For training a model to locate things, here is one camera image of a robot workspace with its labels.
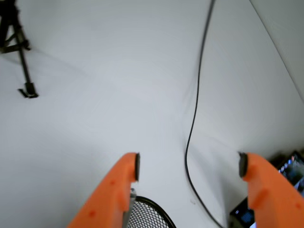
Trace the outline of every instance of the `black wire mesh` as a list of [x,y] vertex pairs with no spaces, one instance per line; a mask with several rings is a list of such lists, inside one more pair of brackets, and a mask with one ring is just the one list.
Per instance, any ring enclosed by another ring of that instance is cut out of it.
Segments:
[[128,228],[175,228],[169,216],[153,201],[135,200]]

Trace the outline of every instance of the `tripod foot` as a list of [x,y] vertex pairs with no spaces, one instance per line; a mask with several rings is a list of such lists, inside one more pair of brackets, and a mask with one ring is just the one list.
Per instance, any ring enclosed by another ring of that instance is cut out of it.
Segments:
[[23,89],[18,89],[25,98],[36,98],[39,95],[36,93],[34,83],[25,83],[26,92]]

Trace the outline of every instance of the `white wall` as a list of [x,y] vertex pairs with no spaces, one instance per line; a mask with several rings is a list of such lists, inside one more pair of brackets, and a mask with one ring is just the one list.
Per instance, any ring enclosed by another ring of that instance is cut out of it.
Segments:
[[304,2],[251,1],[304,97]]
[[[142,155],[140,195],[177,227],[215,227],[183,167],[209,2],[19,5],[40,97],[20,97],[18,58],[1,56],[4,227],[64,227],[128,151]],[[303,146],[304,107],[249,1],[216,3],[202,67],[189,167],[224,224],[246,194],[236,151],[269,156]]]

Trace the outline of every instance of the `screen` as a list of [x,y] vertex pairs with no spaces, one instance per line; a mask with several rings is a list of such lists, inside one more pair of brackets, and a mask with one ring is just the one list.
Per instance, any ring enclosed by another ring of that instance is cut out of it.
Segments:
[[[285,176],[304,197],[304,161],[297,153],[288,157],[286,162],[279,167],[278,172]],[[243,200],[233,213],[247,228],[257,227],[254,212],[248,207],[247,199]]]

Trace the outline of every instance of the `tripod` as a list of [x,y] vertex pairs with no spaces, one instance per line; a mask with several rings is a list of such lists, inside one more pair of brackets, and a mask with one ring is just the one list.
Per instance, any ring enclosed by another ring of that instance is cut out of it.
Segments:
[[[19,53],[26,81],[24,84],[25,91],[23,89],[19,89],[19,91],[25,98],[35,98],[38,97],[38,94],[36,93],[34,83],[32,83],[30,79],[28,66],[23,53],[23,48],[30,50],[29,42],[24,35],[22,26],[20,25],[18,18],[19,11],[15,6],[15,2],[16,0],[0,1],[0,16],[2,17],[0,23],[0,51],[2,53],[9,53],[14,51],[17,51]],[[14,34],[6,39],[9,31],[9,26],[13,27]],[[9,46],[10,42],[13,39],[15,39],[16,44]]]

